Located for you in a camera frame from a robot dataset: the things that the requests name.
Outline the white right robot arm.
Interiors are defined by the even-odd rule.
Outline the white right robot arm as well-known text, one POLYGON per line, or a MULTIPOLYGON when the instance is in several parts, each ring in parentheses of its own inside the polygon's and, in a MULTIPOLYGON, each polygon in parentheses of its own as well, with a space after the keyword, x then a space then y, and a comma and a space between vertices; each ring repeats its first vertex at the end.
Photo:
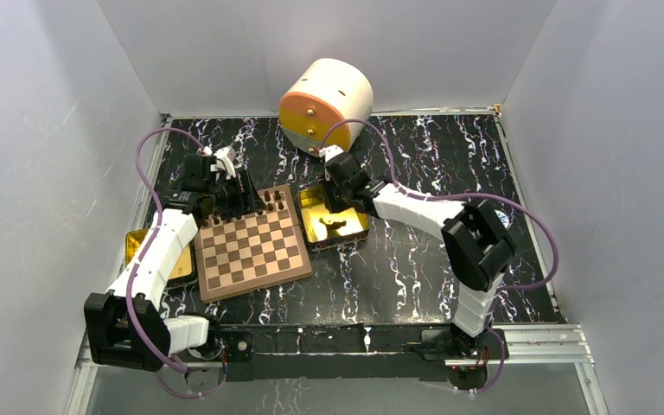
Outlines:
POLYGON ((495 293, 513 258, 516 245, 487 201, 436 201, 416 195, 385 179, 373 179, 345 150, 321 150, 321 180, 333 213, 354 209, 382 220, 393 220, 439 239, 459 283, 453 316, 454 350, 476 357, 487 345, 484 333, 495 293))

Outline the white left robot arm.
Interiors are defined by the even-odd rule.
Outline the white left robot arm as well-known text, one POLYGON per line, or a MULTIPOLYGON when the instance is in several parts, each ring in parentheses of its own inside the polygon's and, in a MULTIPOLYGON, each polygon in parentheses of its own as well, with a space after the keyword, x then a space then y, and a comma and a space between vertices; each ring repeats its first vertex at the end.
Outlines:
POLYGON ((84 304, 92 360, 100 365, 156 372, 180 367, 178 354, 191 348, 203 360, 220 355, 222 334, 205 316, 164 319, 159 310, 169 277, 184 250, 212 218, 238 219, 262 210, 245 169, 225 147, 188 156, 173 188, 158 204, 144 241, 103 293, 84 304))

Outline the gold tin with dark pieces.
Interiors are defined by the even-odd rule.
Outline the gold tin with dark pieces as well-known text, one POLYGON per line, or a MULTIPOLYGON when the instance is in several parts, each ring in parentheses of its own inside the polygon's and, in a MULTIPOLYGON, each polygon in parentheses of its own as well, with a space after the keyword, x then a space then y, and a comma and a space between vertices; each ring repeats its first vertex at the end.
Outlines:
POLYGON ((312 252, 362 241, 369 235, 365 214, 353 208, 333 214, 325 206, 321 188, 302 189, 298 195, 304 238, 312 252))

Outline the wooden chess board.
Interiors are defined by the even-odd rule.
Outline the wooden chess board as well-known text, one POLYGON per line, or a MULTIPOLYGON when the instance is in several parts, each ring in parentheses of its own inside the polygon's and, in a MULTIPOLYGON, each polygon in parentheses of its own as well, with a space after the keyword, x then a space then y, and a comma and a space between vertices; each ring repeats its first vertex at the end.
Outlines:
POLYGON ((195 260, 202 302, 212 303, 286 284, 312 274, 308 249, 287 184, 259 191, 262 214, 231 220, 211 216, 195 235, 195 260), (266 202, 268 191, 271 201, 266 202), (278 210, 278 203, 284 209, 278 210), (269 213, 267 205, 275 205, 269 213))

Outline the gold tin with light pieces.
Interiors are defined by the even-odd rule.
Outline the gold tin with light pieces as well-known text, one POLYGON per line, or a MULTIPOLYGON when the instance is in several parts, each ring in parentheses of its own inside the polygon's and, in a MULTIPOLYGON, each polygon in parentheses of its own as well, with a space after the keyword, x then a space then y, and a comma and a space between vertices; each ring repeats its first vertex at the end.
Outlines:
MULTIPOLYGON (((148 234, 147 229, 130 231, 124 240, 124 263, 128 265, 148 234)), ((171 272, 166 289, 171 291, 194 284, 197 281, 197 265, 193 254, 194 243, 190 242, 182 251, 171 272)))

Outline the round pastel drawer cabinet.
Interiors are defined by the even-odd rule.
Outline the round pastel drawer cabinet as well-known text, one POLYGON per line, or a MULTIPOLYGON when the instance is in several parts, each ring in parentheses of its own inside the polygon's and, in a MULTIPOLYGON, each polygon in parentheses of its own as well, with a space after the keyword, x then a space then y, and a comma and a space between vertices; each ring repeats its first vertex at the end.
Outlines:
POLYGON ((350 150, 362 130, 348 122, 367 119, 374 106, 373 88, 367 77, 344 61, 321 58, 311 63, 279 101, 279 123, 288 140, 299 150, 317 156, 321 144, 350 150))

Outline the blue white round cap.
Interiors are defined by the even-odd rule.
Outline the blue white round cap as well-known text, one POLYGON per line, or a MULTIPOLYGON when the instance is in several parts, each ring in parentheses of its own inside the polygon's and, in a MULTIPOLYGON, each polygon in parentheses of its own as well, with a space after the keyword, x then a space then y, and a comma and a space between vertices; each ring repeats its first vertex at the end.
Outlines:
POLYGON ((496 213, 497 217, 499 218, 499 220, 501 221, 502 225, 505 228, 510 228, 511 227, 512 220, 511 220, 511 218, 508 214, 506 214, 504 211, 501 211, 501 210, 498 210, 498 209, 495 210, 495 213, 496 213))

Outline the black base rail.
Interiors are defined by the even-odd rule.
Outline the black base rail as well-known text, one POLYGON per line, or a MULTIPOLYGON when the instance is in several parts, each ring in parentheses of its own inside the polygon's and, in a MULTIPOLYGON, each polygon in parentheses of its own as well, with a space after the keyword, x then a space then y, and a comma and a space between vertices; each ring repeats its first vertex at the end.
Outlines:
POLYGON ((192 392, 215 382, 281 379, 404 378, 478 390, 502 370, 505 334, 488 328, 469 338, 452 323, 231 325, 185 353, 192 392))

